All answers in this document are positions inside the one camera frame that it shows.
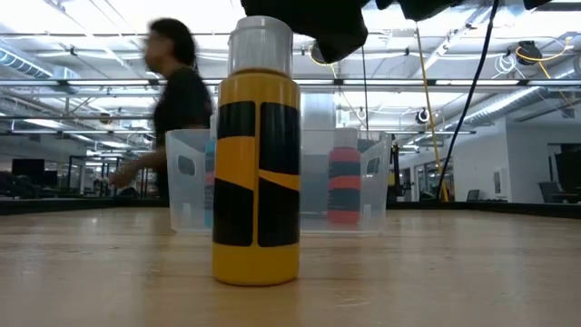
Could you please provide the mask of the red paint bottle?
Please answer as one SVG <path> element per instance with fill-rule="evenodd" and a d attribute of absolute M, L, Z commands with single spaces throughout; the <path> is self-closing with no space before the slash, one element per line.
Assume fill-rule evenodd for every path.
<path fill-rule="evenodd" d="M 334 132 L 329 153 L 327 219 L 330 223 L 357 224 L 360 217 L 361 155 L 358 131 Z"/>

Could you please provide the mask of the clear plastic bin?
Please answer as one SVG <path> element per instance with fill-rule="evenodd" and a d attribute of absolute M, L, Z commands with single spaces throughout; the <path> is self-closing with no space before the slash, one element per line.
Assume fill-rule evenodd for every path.
<path fill-rule="evenodd" d="M 329 153 L 336 130 L 305 130 L 301 134 L 300 230 L 304 234 L 382 233 L 386 222 L 392 137 L 385 132 L 356 129 L 361 155 L 359 222 L 330 223 L 327 219 Z M 216 141 L 214 133 L 208 130 L 176 130 L 167 134 L 171 227 L 176 232 L 211 230 L 204 225 L 205 145 L 210 139 Z"/>

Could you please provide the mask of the dark floor stand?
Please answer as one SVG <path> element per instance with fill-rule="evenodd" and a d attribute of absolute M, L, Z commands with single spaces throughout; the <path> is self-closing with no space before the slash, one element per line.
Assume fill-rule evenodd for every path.
<path fill-rule="evenodd" d="M 388 203 L 396 203 L 398 198 L 406 200 L 406 195 L 411 190 L 409 171 L 402 173 L 399 168 L 399 150 L 400 147 L 398 144 L 393 144 L 390 148 L 387 190 Z"/>

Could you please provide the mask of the black aluminium table frame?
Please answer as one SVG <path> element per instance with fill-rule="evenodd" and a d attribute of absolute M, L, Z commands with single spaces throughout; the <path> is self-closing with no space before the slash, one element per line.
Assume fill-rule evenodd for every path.
<path fill-rule="evenodd" d="M 87 199 L 0 199 L 0 216 L 26 213 L 68 212 L 111 208 L 163 208 L 169 204 L 155 199 L 87 198 Z M 581 204 L 559 203 L 504 203 L 504 202 L 406 202 L 389 203 L 388 211 L 435 210 L 481 211 L 493 213 L 523 214 L 581 220 Z"/>

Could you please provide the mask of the yellow paint bottle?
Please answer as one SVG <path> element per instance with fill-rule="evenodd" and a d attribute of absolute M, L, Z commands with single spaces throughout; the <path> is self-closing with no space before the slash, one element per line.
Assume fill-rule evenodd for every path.
<path fill-rule="evenodd" d="M 219 85 L 212 276 L 269 286 L 297 278 L 300 242 L 300 88 L 293 32 L 273 17 L 238 21 Z"/>

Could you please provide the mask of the blue paint bottle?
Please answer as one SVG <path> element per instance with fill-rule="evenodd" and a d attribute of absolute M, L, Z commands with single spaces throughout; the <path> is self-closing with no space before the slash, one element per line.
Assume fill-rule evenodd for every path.
<path fill-rule="evenodd" d="M 205 145 L 204 225 L 208 228 L 212 228 L 213 224 L 215 145 L 214 139 Z"/>

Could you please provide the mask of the dark monitor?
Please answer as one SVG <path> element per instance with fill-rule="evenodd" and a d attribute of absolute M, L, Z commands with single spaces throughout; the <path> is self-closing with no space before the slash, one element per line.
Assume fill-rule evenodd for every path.
<path fill-rule="evenodd" d="M 44 174 L 44 159 L 15 158 L 12 160 L 12 174 L 30 177 Z"/>

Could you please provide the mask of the person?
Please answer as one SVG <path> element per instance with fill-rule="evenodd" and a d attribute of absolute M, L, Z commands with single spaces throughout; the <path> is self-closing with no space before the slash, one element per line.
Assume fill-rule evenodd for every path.
<path fill-rule="evenodd" d="M 151 169 L 156 174 L 158 194 L 167 200 L 166 134 L 173 130 L 208 129 L 211 126 L 212 99 L 197 70 L 194 39 L 181 21 L 159 18 L 151 22 L 143 54 L 147 67 L 166 80 L 153 110 L 154 148 L 126 163 L 110 178 L 110 184 L 124 188 L 139 171 Z"/>

